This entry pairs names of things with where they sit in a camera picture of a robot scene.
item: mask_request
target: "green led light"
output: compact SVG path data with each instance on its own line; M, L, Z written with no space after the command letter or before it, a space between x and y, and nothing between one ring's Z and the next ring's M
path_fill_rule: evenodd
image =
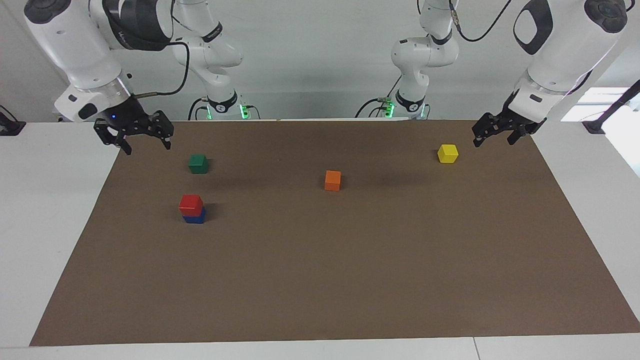
M385 110L385 117L393 117L394 110L396 109L396 104L390 102Z
M244 107L244 105L240 104L240 114L242 115L242 119L248 119L251 114L249 114L249 111L247 111L247 109Z

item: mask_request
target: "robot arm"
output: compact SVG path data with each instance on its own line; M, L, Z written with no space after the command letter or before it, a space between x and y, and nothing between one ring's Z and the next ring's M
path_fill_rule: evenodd
M176 11L180 24L193 34L182 38L191 53L189 69L202 81L207 102L218 118L244 117L240 96L225 68L240 65L243 52L240 45L224 31L208 1L178 0ZM178 62L185 66L183 52L174 50Z
M417 118L423 108L429 87L425 70L451 65L458 59L460 49L451 37L452 23L448 0L427 0L420 16L427 37L400 40L393 47L391 59L402 73L396 101L410 118Z
M169 38L163 31L155 37L136 37L130 30L140 24L150 29L150 23L156 25L153 29L160 28L155 11L152 12L155 18L147 16L142 20L121 16L134 3L135 0L103 0L102 9L109 11L109 19L105 22L107 26L100 30L78 0L29 0L24 8L29 30L70 82L55 102L58 111L77 122L95 119L93 128L102 142L116 145L127 154L131 153L127 136L154 136L166 149L170 149L173 136L173 124L164 113L146 114L127 89L122 68L103 37L105 32L116 35L113 43L117 41L129 49L149 49L145 46L150 46L160 50L168 44ZM156 3L158 0L145 2L147 6L153 5L153 9Z
M526 22L535 32L525 38ZM627 24L623 0L530 0L520 12L514 36L533 60L498 115L485 113L473 126L474 144L512 131L513 145L534 134L549 111L580 87L618 42Z

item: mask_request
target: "green cube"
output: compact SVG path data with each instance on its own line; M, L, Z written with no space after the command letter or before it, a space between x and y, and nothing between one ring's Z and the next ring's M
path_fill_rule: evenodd
M206 174L209 170L207 157L201 154L191 155L189 159L189 169L192 174Z

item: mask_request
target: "wooden block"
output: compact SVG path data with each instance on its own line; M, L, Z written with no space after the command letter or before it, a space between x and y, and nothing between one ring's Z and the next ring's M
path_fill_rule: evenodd
M455 145L444 144L438 150L438 159L443 164L453 164L458 159L458 148Z
M209 161L202 154L191 155L189 159L189 170L192 174L206 174L209 170Z
M324 189L330 192L339 192L341 176L339 171L327 170L324 176Z
M184 217L199 217L202 214L204 203L198 195L185 194L180 200L180 212Z
M186 217L186 216L182 216L184 221L187 222L187 224L204 224L204 219L207 216L207 208L202 208L202 212L200 213L199 217Z

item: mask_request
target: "brown paper mat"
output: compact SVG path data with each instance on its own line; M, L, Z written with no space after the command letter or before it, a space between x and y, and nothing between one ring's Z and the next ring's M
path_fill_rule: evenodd
M131 138L31 344L640 332L533 141L475 149L471 125L192 122L168 152ZM209 174L189 173L194 153ZM206 224L184 223L183 193Z

